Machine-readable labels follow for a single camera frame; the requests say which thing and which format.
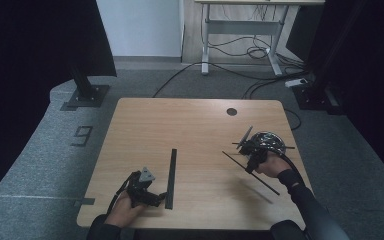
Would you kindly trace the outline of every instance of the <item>desk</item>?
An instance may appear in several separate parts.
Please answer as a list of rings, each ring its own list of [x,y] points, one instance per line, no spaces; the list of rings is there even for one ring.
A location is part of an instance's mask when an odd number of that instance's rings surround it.
[[[267,49],[267,56],[273,68],[275,75],[282,75],[276,56],[276,48],[282,33],[285,18],[288,14],[290,5],[321,5],[325,0],[195,0],[197,3],[204,4],[205,24],[203,29],[204,47],[202,51],[202,69],[203,75],[208,74],[208,35],[209,34],[237,34],[237,35],[271,35],[273,42]],[[220,21],[210,19],[211,4],[229,4],[229,5],[283,5],[279,22],[273,21]]]
[[[227,109],[237,110],[235,116]],[[171,150],[177,149],[173,210],[148,207],[135,228],[267,230],[291,219],[304,226],[286,188],[260,177],[280,196],[247,174],[222,151],[246,164],[236,145],[251,134],[271,131],[296,147],[282,104],[266,100],[120,99],[103,143],[77,223],[90,226],[105,213],[114,193],[131,172],[146,166],[156,177],[148,191],[167,190]],[[287,151],[307,186],[298,149]]]

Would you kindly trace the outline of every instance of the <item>black bar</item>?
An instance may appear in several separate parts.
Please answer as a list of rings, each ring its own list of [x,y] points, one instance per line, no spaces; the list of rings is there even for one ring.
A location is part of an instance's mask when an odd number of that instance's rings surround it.
[[[173,209],[174,179],[176,173],[177,149],[171,150],[170,172],[168,173],[167,195],[165,199],[165,208]]]
[[[245,167],[242,166],[238,161],[236,161],[235,159],[233,159],[229,154],[225,153],[224,151],[221,151],[222,153],[224,153],[224,155],[226,155],[228,158],[232,159],[236,164],[238,164],[239,166],[241,166],[241,168],[243,168],[245,170]],[[262,184],[264,184],[264,186],[268,187],[270,190],[272,190],[274,193],[276,193],[277,195],[280,195],[280,193],[276,190],[274,190],[274,188],[272,188],[270,185],[268,185],[267,183],[265,183],[263,180],[261,180],[259,177],[257,177],[255,174],[253,173],[250,173],[253,177],[255,177],[258,181],[260,181]]]

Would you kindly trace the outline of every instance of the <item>wall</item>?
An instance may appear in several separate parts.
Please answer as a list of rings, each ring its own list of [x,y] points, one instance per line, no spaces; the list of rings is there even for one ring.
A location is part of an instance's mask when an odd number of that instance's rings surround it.
[[[113,56],[181,56],[183,0],[97,0]]]

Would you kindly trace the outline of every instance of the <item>person's right hand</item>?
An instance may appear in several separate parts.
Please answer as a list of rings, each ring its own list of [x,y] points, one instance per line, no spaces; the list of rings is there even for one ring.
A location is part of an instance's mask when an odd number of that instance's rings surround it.
[[[257,173],[264,173],[272,178],[277,178],[277,175],[286,169],[291,169],[291,166],[276,153],[268,151],[267,160],[264,163],[260,163],[255,171]]]

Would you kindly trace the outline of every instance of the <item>table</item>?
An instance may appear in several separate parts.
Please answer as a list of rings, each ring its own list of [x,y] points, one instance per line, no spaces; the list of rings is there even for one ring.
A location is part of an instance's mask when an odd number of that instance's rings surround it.
[[[234,108],[235,116],[227,114]],[[246,165],[236,145],[249,126],[278,134],[296,147],[282,104],[267,100],[122,98],[104,140],[77,223],[90,226],[105,213],[131,172],[146,166],[156,177],[148,191],[167,190],[171,150],[177,149],[173,210],[148,207],[134,228],[267,230],[291,219],[304,227],[286,188],[260,177],[280,196],[246,173],[222,151]],[[310,186],[298,149],[289,156]]]
[[[285,18],[288,14],[290,5],[321,5],[325,0],[195,0],[197,3],[204,4],[205,7],[205,24],[203,28],[204,47],[202,52],[202,69],[203,75],[208,74],[208,35],[209,34],[236,34],[236,35],[272,35],[273,41],[271,47],[267,49],[267,56],[273,68],[275,75],[282,75],[276,56],[276,48],[282,33]],[[226,21],[211,20],[210,5],[211,4],[228,4],[228,5],[283,5],[280,20],[273,21]]]

